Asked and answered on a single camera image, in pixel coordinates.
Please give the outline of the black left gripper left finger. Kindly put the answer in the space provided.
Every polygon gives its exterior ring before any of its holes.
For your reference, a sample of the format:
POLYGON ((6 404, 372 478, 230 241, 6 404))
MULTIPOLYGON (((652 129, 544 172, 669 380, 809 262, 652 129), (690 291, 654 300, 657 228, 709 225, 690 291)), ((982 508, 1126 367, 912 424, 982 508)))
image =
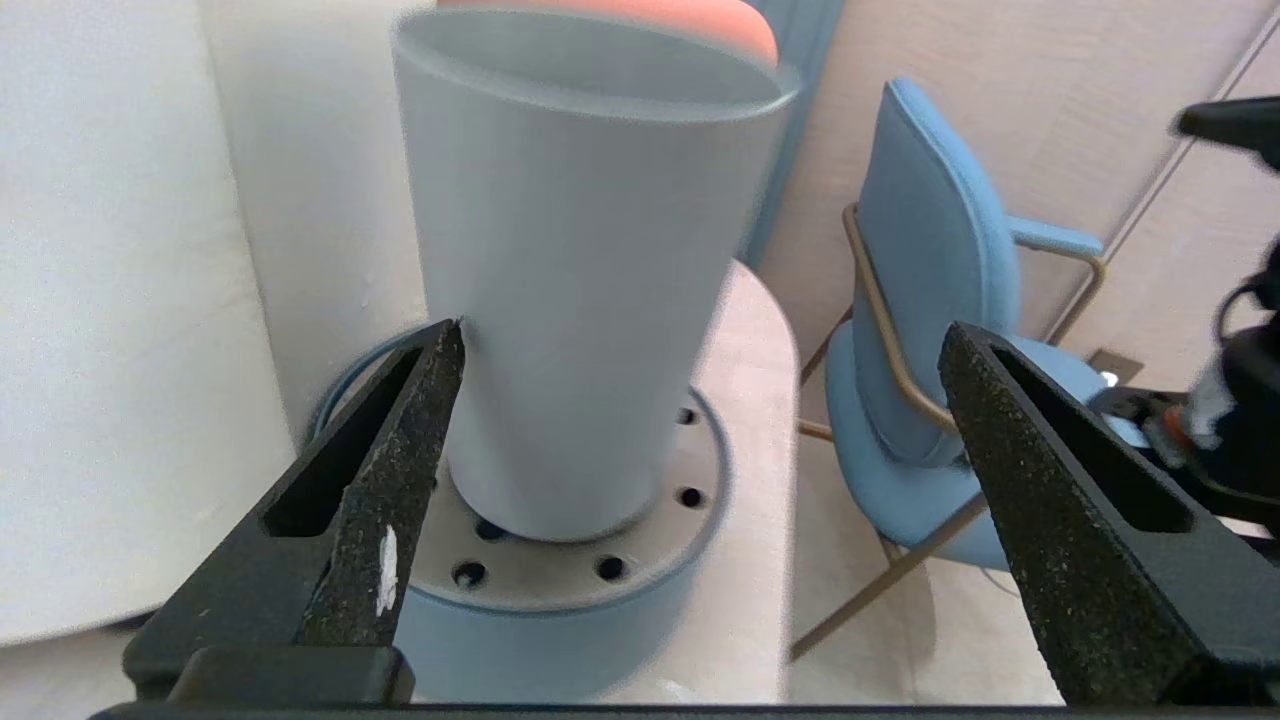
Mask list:
POLYGON ((396 648, 465 369, 456 319, 412 333, 148 619, 141 701, 407 701, 396 648))

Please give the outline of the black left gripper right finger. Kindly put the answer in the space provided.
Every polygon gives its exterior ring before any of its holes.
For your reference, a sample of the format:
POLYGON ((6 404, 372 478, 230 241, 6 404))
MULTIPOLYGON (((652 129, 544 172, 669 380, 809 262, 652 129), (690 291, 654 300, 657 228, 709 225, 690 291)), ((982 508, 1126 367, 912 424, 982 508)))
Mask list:
POLYGON ((1275 555, 1225 527, 1005 338, 952 324, 940 374, 1069 705, 1275 706, 1275 555))

